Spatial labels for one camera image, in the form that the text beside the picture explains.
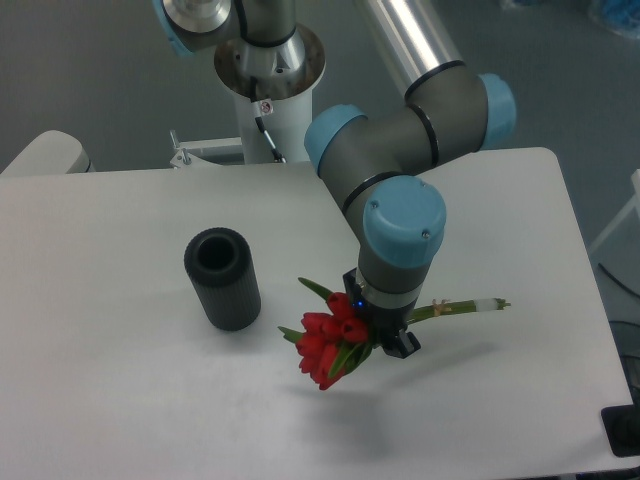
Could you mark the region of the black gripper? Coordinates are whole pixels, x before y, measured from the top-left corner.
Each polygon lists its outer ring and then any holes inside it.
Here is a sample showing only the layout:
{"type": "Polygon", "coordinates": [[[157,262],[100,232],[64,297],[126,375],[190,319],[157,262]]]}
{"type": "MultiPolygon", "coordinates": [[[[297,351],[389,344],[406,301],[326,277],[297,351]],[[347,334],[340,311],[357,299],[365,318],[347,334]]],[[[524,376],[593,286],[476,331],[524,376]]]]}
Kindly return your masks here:
{"type": "Polygon", "coordinates": [[[365,300],[357,283],[357,269],[353,268],[342,276],[345,294],[358,317],[363,319],[371,331],[371,341],[382,346],[386,355],[406,359],[420,350],[416,336],[407,331],[407,321],[413,312],[411,302],[398,308],[383,308],[365,300]]]}

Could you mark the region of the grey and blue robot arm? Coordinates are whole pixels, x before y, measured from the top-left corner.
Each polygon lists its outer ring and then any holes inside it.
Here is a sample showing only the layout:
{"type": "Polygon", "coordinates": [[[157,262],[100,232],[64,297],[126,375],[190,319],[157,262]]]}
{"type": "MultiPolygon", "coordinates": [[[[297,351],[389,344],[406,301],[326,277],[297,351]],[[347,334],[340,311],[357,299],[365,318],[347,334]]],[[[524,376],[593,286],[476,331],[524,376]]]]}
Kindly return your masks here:
{"type": "Polygon", "coordinates": [[[291,1],[157,1],[174,51],[214,50],[216,75],[233,97],[233,139],[179,142],[177,157],[241,152],[248,164],[310,162],[360,251],[344,277],[348,295],[390,356],[419,348],[407,329],[443,237],[446,208],[420,175],[487,148],[516,123],[509,86],[472,73],[427,1],[358,5],[404,103],[378,120],[352,105],[312,111],[326,65],[319,38],[291,1]]]}

